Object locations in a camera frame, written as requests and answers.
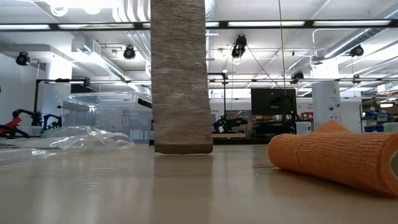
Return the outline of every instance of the clear acrylic box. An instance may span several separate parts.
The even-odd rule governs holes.
[[[136,144],[152,139],[152,100],[136,92],[79,93],[62,100],[62,125],[123,133]]]

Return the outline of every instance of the table surface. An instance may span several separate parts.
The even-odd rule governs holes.
[[[0,169],[0,223],[398,223],[398,200],[282,171],[266,146],[58,152]]]

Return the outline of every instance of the fluorescent light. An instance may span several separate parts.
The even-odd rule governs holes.
[[[124,83],[124,82],[117,82],[117,83],[113,83],[113,85],[126,86],[127,83]]]
[[[205,36],[207,36],[207,37],[218,37],[219,34],[205,34]]]
[[[50,81],[47,84],[84,84],[84,81],[69,81],[69,82],[54,82]]]
[[[206,27],[218,27],[219,25],[219,22],[206,22]]]
[[[133,24],[59,24],[60,29],[125,29],[134,28]]]
[[[24,29],[50,29],[49,25],[45,24],[24,24],[24,25],[0,25],[1,30],[24,30]]]
[[[279,27],[282,26],[304,26],[304,21],[247,21],[228,22],[229,27]]]
[[[392,106],[394,106],[392,103],[381,103],[380,104],[381,108],[390,108]]]
[[[150,81],[131,81],[129,84],[135,84],[135,85],[151,85],[152,83]]]
[[[91,49],[89,48],[89,47],[87,47],[87,46],[83,46],[86,50],[88,50],[89,52],[91,52]]]
[[[385,26],[391,20],[379,21],[315,21],[314,26]]]
[[[229,82],[229,83],[238,83],[238,82],[241,82],[241,83],[246,83],[246,82],[251,82],[252,80],[244,80],[244,79],[234,79],[234,80],[226,80],[226,82]],[[224,82],[224,80],[209,80],[208,82],[210,82],[210,83],[223,83]]]
[[[124,82],[121,80],[99,80],[99,81],[90,80],[90,84],[115,84],[115,83],[124,83]]]

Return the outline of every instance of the black equipment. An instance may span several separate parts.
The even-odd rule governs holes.
[[[251,90],[251,113],[253,115],[278,115],[296,112],[295,89],[253,88]]]
[[[134,51],[134,46],[128,45],[126,46],[126,50],[123,53],[125,59],[134,59],[136,57],[136,52]]]
[[[349,52],[349,55],[351,57],[355,57],[355,56],[360,57],[363,55],[363,53],[364,53],[363,48],[360,45],[358,45],[358,46],[354,47],[353,49],[351,49],[351,51]]]
[[[214,127],[213,133],[216,133],[216,134],[233,133],[232,132],[233,127],[239,127],[242,124],[248,124],[248,121],[246,121],[243,118],[236,118],[236,119],[227,118],[227,115],[226,115],[226,87],[225,87],[225,85],[228,84],[228,82],[227,82],[228,77],[226,76],[226,73],[223,73],[222,76],[223,76],[223,85],[224,85],[224,115],[221,116],[221,119],[219,119],[213,123],[213,127]]]
[[[20,66],[30,65],[30,57],[28,56],[28,53],[27,52],[19,52],[16,62]]]
[[[298,71],[292,75],[293,81],[290,81],[290,84],[297,84],[299,81],[297,79],[304,79],[304,73],[302,71]]]
[[[55,118],[57,121],[54,121],[51,123],[51,125],[47,125],[49,118]],[[52,114],[47,114],[43,116],[44,124],[43,124],[43,129],[48,130],[48,129],[54,129],[54,128],[61,128],[62,127],[62,117],[61,116],[55,116]]]
[[[234,49],[232,50],[232,57],[233,58],[240,58],[242,57],[243,53],[246,51],[245,46],[247,46],[248,41],[246,40],[244,34],[238,35],[238,38],[235,41]]]
[[[43,125],[42,121],[42,113],[40,112],[31,112],[23,109],[16,110],[12,112],[12,117],[16,119],[21,113],[25,113],[30,115],[30,118],[32,118],[32,124],[31,126],[39,126],[41,127]]]
[[[282,115],[282,119],[256,120],[253,123],[256,137],[283,133],[296,133],[297,115],[295,89],[265,89],[251,90],[251,108],[253,115]]]
[[[239,127],[240,125],[243,124],[248,124],[248,121],[246,121],[243,118],[236,118],[236,119],[228,119],[226,118],[226,116],[221,116],[221,119],[219,119],[218,121],[216,121],[213,124],[214,127],[214,132],[216,134],[220,134],[220,133],[233,133],[232,132],[232,128],[233,127]]]

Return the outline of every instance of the ceiling duct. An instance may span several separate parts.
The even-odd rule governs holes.
[[[214,18],[216,1],[205,0],[206,20]],[[119,10],[114,11],[113,17],[116,22],[140,22],[150,21],[150,0],[124,0],[119,6]],[[141,53],[141,55],[150,61],[150,32],[149,31],[129,31],[125,32],[131,44]],[[213,45],[212,39],[206,38],[206,51]]]
[[[86,40],[84,37],[75,37],[72,40],[72,52],[85,54],[89,56],[92,62],[105,69],[108,73],[118,77],[120,80],[126,79],[120,68],[101,56],[101,46],[97,41]]]
[[[397,19],[398,18],[398,3],[393,5],[390,9],[384,11],[382,14],[377,16],[377,18],[385,19]],[[372,29],[360,29],[349,36],[345,37],[343,40],[339,41],[334,46],[323,52],[323,57],[320,60],[325,60],[329,58],[337,57],[347,51],[350,51],[354,47],[362,44],[363,42],[369,40],[371,37],[384,31],[384,28],[372,28]]]

